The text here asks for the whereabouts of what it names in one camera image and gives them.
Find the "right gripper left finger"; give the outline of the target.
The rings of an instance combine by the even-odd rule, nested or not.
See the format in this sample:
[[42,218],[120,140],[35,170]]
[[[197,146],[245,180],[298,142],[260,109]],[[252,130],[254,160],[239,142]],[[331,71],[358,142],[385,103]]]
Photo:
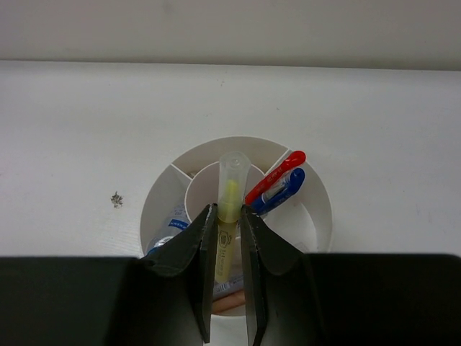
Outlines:
[[2,257],[1,343],[208,343],[217,211],[142,258]]

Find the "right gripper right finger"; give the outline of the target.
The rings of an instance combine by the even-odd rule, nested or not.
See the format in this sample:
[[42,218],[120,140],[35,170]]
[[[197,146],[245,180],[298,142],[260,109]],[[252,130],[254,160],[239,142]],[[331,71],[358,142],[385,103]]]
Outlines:
[[249,207],[241,250],[250,345],[458,345],[460,258],[303,253]]

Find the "purple gel pen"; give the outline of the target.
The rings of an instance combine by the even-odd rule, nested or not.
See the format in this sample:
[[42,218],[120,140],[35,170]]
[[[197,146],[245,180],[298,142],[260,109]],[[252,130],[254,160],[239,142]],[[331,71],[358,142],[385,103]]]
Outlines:
[[224,283],[215,282],[213,287],[213,300],[216,301],[243,290],[243,286],[244,282],[242,275],[232,276]]

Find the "clear blue-capped glue bottle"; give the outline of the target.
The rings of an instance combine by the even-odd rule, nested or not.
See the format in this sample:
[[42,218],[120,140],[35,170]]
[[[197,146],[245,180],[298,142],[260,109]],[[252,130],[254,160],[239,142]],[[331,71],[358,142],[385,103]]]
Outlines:
[[184,203],[180,203],[167,215],[161,228],[156,231],[149,241],[146,255],[155,252],[159,247],[183,232],[190,225]]

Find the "blue ballpoint pen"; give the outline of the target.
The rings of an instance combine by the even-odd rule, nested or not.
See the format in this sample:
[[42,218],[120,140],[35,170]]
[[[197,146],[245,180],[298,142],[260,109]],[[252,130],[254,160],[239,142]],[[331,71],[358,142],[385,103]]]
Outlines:
[[250,206],[258,215],[264,216],[295,195],[302,187],[304,180],[304,169],[300,167],[294,168],[284,173],[266,192],[260,194]]

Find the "red ballpoint pen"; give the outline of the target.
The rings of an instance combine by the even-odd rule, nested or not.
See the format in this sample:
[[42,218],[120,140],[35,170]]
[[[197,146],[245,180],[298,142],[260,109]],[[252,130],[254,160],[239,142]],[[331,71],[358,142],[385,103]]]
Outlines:
[[252,204],[258,196],[266,192],[284,173],[300,166],[305,160],[306,154],[304,151],[293,151],[246,195],[245,204]]

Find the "pale yellow gel pen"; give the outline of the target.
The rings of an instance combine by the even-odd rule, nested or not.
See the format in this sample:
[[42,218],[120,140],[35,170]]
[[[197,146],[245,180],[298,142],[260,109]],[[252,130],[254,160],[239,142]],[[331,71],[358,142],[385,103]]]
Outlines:
[[251,162],[248,157],[233,151],[220,157],[218,183],[218,243],[215,281],[228,280],[233,261],[237,223],[243,205]]

